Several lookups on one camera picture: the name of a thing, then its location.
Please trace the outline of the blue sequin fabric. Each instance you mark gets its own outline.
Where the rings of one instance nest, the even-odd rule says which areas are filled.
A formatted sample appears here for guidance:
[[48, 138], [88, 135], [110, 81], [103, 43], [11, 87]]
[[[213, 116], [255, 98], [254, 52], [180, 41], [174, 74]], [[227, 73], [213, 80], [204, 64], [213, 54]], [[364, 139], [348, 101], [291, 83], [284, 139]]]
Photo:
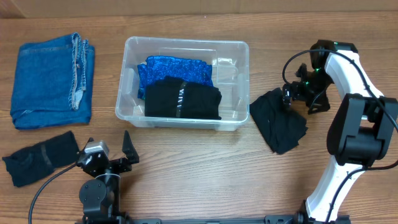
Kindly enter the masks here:
[[166, 77], [213, 86], [213, 68], [202, 60], [165, 55], [149, 56], [144, 63], [137, 66], [137, 71], [140, 78], [137, 97], [140, 99], [145, 98], [147, 86]]

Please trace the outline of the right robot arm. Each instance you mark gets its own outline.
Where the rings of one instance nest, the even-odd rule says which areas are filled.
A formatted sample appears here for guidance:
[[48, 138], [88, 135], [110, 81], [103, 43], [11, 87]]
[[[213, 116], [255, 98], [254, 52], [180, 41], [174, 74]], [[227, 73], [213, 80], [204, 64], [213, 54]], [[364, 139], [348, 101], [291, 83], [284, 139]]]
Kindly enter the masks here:
[[397, 129], [397, 100], [385, 97], [370, 81], [352, 43], [318, 40], [307, 50], [313, 71], [301, 64], [298, 82], [285, 82], [282, 100], [305, 102], [308, 113], [328, 111], [327, 88], [334, 84], [341, 104], [328, 130], [328, 165], [313, 193], [291, 223], [349, 223], [338, 210], [356, 180], [381, 160]]

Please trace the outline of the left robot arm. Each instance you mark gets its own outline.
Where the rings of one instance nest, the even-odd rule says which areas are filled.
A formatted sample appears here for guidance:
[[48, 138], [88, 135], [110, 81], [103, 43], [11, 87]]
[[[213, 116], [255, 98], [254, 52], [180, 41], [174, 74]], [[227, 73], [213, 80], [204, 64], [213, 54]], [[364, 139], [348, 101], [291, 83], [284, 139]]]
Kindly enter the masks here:
[[124, 157], [111, 160], [106, 143], [92, 138], [80, 152], [76, 165], [92, 176], [79, 192], [83, 223], [133, 222], [127, 212], [120, 211], [121, 174], [132, 171], [132, 165], [139, 163], [128, 131], [124, 132], [122, 152]]

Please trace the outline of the black garment with tape strip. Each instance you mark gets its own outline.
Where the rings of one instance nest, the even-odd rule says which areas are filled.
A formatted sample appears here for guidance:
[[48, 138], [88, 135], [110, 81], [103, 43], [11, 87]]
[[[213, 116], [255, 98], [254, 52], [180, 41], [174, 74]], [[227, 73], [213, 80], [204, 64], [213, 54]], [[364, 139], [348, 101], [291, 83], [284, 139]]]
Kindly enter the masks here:
[[220, 120], [222, 95], [218, 88], [165, 77], [146, 87], [144, 114], [148, 117]]

